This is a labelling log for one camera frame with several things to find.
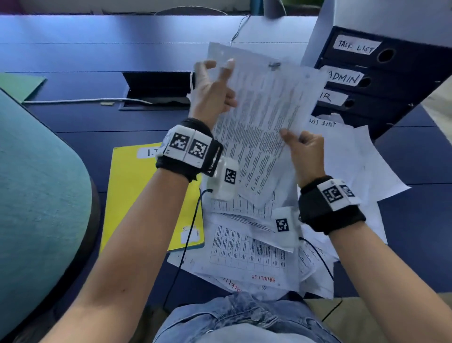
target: blue desk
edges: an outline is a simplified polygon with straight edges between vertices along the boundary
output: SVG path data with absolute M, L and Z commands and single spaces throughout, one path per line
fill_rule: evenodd
M 251 17 L 235 46 L 300 63 L 313 17 Z M 122 71 L 189 71 L 208 43 L 228 43 L 241 17 L 0 16 L 1 71 L 43 75 L 35 100 L 123 97 Z M 30 110 L 85 162 L 105 203 L 113 147 L 154 143 L 186 111 L 118 111 L 118 105 L 34 105 Z M 380 202 L 389 245 L 435 291 L 452 291 L 452 148 L 422 107 L 377 140 L 407 192 Z M 63 313 L 92 264 L 59 306 Z M 161 304 L 176 268 L 164 263 L 150 296 Z M 340 263 L 336 295 L 356 291 Z M 226 292 L 181 272 L 168 306 L 205 302 Z

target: yellow folder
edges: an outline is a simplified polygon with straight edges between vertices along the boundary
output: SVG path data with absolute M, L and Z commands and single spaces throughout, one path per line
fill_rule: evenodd
M 155 143 L 113 149 L 100 251 L 156 172 L 154 154 L 159 146 L 160 143 Z M 200 180 L 201 178 L 198 177 L 198 181 L 192 181 L 188 186 L 168 250 L 185 247 L 200 195 Z M 152 223 L 149 223 L 149 230 L 152 230 Z M 201 206 L 199 206 L 188 246 L 200 248 L 203 245 L 204 226 Z

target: binder finger hole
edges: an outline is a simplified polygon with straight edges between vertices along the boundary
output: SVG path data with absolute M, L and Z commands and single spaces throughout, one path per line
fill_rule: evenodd
M 380 63 L 386 63 L 392 60 L 394 55 L 396 54 L 396 51 L 394 49 L 385 49 L 377 56 L 377 61 Z
M 358 83 L 358 87 L 366 88 L 369 87 L 369 85 L 372 83 L 372 79 L 368 76 L 365 76 L 361 79 L 361 81 Z
M 344 102 L 344 107 L 349 109 L 349 108 L 352 107 L 354 104 L 355 104 L 355 100 L 353 100 L 353 99 L 347 99 L 347 100 Z

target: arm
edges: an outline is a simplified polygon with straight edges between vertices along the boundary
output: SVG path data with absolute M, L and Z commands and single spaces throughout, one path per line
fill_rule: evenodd
M 210 82 L 214 61 L 195 65 L 190 116 L 211 129 L 219 114 L 237 106 L 226 83 L 233 61 Z M 159 168 L 116 228 L 80 294 L 43 343 L 126 343 L 137 327 L 165 259 L 188 180 Z
M 325 176 L 324 140 L 283 129 L 297 182 Z M 364 223 L 329 234 L 350 280 L 391 342 L 452 342 L 452 310 Z

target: fingernail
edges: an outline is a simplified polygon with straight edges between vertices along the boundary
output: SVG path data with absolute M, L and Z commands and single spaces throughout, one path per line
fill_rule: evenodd
M 234 69 L 234 67 L 235 67 L 235 60 L 233 58 L 230 58 L 229 60 L 227 60 L 226 68 Z

